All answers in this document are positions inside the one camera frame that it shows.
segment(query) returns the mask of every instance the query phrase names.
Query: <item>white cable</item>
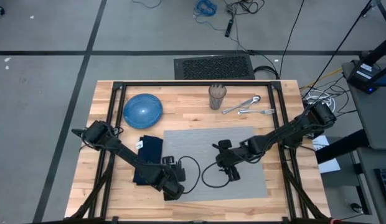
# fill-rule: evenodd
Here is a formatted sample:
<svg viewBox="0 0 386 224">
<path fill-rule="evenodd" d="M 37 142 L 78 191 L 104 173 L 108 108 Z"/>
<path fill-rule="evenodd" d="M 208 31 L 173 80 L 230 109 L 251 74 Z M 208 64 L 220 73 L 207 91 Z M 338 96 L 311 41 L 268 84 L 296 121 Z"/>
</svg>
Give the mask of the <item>white cable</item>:
<svg viewBox="0 0 386 224">
<path fill-rule="evenodd" d="M 321 93 L 321 95 L 319 95 L 319 96 L 311 95 L 311 92 L 318 92 L 318 93 Z M 336 101 L 334 100 L 333 97 L 330 97 L 330 95 L 328 93 L 326 93 L 325 91 L 311 90 L 305 99 L 309 104 L 313 104 L 315 101 L 321 100 L 323 103 L 327 104 L 327 106 L 329 108 L 332 106 L 332 112 L 334 112 L 334 110 L 336 110 Z"/>
</svg>

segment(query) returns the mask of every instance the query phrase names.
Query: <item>wooden table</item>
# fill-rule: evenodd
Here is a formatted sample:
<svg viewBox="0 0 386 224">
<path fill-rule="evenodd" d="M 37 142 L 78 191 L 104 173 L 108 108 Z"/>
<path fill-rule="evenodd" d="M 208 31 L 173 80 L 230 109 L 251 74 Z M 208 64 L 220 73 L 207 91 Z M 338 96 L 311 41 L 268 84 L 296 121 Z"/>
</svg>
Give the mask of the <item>wooden table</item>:
<svg viewBox="0 0 386 224">
<path fill-rule="evenodd" d="M 295 80 L 282 80 L 283 95 L 289 120 L 303 111 L 298 84 Z M 113 81 L 99 81 L 93 96 L 87 126 L 94 120 L 106 120 Z M 209 108 L 207 86 L 129 86 L 126 91 L 128 101 L 134 95 L 150 93 L 162 102 L 164 114 L 152 128 L 137 130 L 129 127 L 124 121 L 120 135 L 123 144 L 135 150 L 135 144 L 143 135 L 163 138 L 164 130 L 194 128 L 229 128 L 253 126 L 256 134 L 266 134 L 274 130 L 271 116 L 258 113 L 239 116 L 236 111 L 222 114 L 221 110 L 235 106 L 253 95 L 262 96 L 261 102 L 252 105 L 251 109 L 270 109 L 266 87 L 262 86 L 228 86 L 227 95 L 221 109 Z M 276 108 L 280 111 L 278 97 L 274 92 Z M 113 115 L 115 123 L 117 106 Z M 312 147 L 309 140 L 304 145 Z M 84 147 L 78 158 L 77 169 L 68 200 L 65 216 L 75 213 L 93 188 L 99 152 Z M 313 151 L 298 148 L 296 154 L 303 188 L 311 200 L 327 216 L 330 215 L 322 179 L 319 173 L 316 156 Z M 119 216 L 120 220 L 207 220 L 207 221 L 280 221 L 288 217 L 285 185 L 281 172 L 280 157 L 276 144 L 261 159 L 268 189 L 267 198 L 239 200 L 216 200 L 203 202 L 164 202 L 162 193 L 150 186 L 136 186 L 132 183 L 134 169 L 119 157 L 115 161 L 115 170 L 111 184 L 110 199 L 106 219 Z M 294 203 L 298 216 L 298 197 L 293 190 Z M 102 194 L 98 197 L 96 214 L 99 214 Z"/>
</svg>

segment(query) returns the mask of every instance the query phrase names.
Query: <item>black metal frame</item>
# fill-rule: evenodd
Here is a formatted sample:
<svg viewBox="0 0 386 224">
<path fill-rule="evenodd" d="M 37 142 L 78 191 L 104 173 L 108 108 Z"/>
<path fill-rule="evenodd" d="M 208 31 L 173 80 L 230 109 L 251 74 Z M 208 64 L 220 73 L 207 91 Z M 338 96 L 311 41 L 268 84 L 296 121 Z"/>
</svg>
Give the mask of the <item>black metal frame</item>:
<svg viewBox="0 0 386 224">
<path fill-rule="evenodd" d="M 276 109 L 276 102 L 275 102 L 275 96 L 274 96 L 274 91 L 276 90 L 278 94 L 278 99 L 280 102 L 280 109 L 281 109 L 281 114 L 283 117 L 283 122 L 286 124 L 288 123 L 288 117 L 287 117 L 287 111 L 286 111 L 286 105 L 285 101 L 283 98 L 283 92 L 282 92 L 282 87 L 281 83 L 274 81 L 274 82 L 214 82 L 214 81 L 198 81 L 198 82 L 189 82 L 189 81 L 180 81 L 180 82 L 175 82 L 175 81 L 170 81 L 170 82 L 114 82 L 111 90 L 111 96 L 110 96 L 110 104 L 108 107 L 108 114 L 106 118 L 106 122 L 108 124 L 111 124 L 111 119 L 113 115 L 113 110 L 114 110 L 114 104 L 116 100 L 116 92 L 121 89 L 121 95 L 120 95 L 120 102 L 118 105 L 118 112 L 116 116 L 116 123 L 115 127 L 119 128 L 121 124 L 121 117 L 122 117 L 122 111 L 123 111 L 123 105 L 125 101 L 125 94 L 126 94 L 126 89 L 128 86 L 209 86 L 214 83 L 222 83 L 224 85 L 229 85 L 229 86 L 266 86 L 268 89 L 268 94 L 270 98 L 270 105 L 271 108 L 275 110 L 275 113 L 273 113 L 273 124 L 275 128 L 279 128 L 279 120 L 277 116 L 277 109 Z M 280 156 L 280 162 L 283 163 L 286 161 L 286 156 L 285 156 L 285 147 L 282 142 L 278 143 L 278 151 L 279 151 L 279 156 Z M 298 163 L 296 160 L 296 156 L 292 150 L 289 149 L 289 153 L 291 156 L 291 166 L 293 168 L 293 173 L 295 179 L 298 181 L 299 186 L 302 186 L 301 184 L 301 178 L 299 174 L 299 169 L 298 169 Z M 101 173 L 103 172 L 103 165 L 106 157 L 106 152 L 101 151 L 99 155 L 99 160 L 98 160 L 98 167 L 96 169 L 96 176 L 95 176 L 95 185 L 99 183 Z M 113 173 L 113 168 L 114 168 L 114 160 L 115 160 L 115 155 L 110 154 L 109 158 L 109 163 L 107 169 L 111 170 L 111 174 L 109 178 L 106 181 L 105 185 L 105 191 L 103 194 L 103 201 L 101 204 L 101 211 L 100 211 L 100 218 L 103 220 L 106 218 L 106 211 L 107 211 L 107 206 L 108 206 L 108 199 L 110 195 L 110 187 L 111 187 L 111 178 L 112 178 L 112 173 Z M 286 166 L 281 166 L 282 172 L 284 173 L 284 169 Z M 293 199 L 293 193 L 291 191 L 291 186 L 289 180 L 283 175 L 284 183 L 285 183 L 285 190 L 286 190 L 286 197 L 287 197 L 287 204 L 289 208 L 289 214 L 290 218 L 296 218 L 296 212 L 295 212 L 295 207 L 294 207 L 294 199 Z M 95 199 L 89 209 L 88 217 L 89 218 L 94 218 L 95 216 L 95 210 L 96 210 L 96 204 L 97 200 Z M 301 213 L 303 218 L 308 218 L 308 211 L 306 209 L 305 203 L 301 200 L 301 197 L 299 197 L 299 204 L 301 207 Z M 288 222 L 288 219 L 285 217 L 283 218 L 283 221 L 280 222 L 256 222 L 256 223 L 269 223 L 269 224 L 276 224 L 276 223 L 286 223 Z M 173 223 L 191 223 L 191 222 L 173 222 Z"/>
</svg>

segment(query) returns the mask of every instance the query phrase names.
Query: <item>silverware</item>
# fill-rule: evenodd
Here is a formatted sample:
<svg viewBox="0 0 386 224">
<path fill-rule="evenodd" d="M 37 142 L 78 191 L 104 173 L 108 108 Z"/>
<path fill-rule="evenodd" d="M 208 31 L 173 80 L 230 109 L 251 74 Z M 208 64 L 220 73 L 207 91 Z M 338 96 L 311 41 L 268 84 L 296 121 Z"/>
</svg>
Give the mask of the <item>silverware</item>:
<svg viewBox="0 0 386 224">
<path fill-rule="evenodd" d="M 270 110 L 247 110 L 247 109 L 240 109 L 237 114 L 238 115 L 242 115 L 244 113 L 261 113 L 261 114 L 264 114 L 264 115 L 269 115 L 269 114 L 273 114 L 275 113 L 275 109 L 270 109 Z"/>
<path fill-rule="evenodd" d="M 257 103 L 257 102 L 259 102 L 260 100 L 261 100 L 261 97 L 258 96 L 258 95 L 255 95 L 255 96 L 253 96 L 252 99 L 249 99 L 249 100 L 247 100 L 247 101 L 244 101 L 243 103 L 240 103 L 239 105 L 234 106 L 234 107 L 232 107 L 232 108 L 223 110 L 223 111 L 222 111 L 222 114 L 227 114 L 227 113 L 231 112 L 232 110 L 237 109 L 237 108 L 242 107 L 242 106 L 245 106 L 245 105 L 248 105 L 248 106 L 246 107 L 246 108 L 248 108 L 249 106 L 251 106 L 251 104 Z"/>
</svg>

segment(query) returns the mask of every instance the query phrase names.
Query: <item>blue bowl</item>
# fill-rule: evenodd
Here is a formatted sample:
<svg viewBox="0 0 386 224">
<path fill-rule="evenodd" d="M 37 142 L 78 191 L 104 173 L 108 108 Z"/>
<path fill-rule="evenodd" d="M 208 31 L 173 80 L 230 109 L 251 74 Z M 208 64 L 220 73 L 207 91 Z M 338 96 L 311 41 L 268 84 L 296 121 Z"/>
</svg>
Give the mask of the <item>blue bowl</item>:
<svg viewBox="0 0 386 224">
<path fill-rule="evenodd" d="M 124 107 L 124 119 L 132 128 L 145 129 L 155 125 L 161 118 L 162 104 L 152 94 L 132 97 Z"/>
</svg>

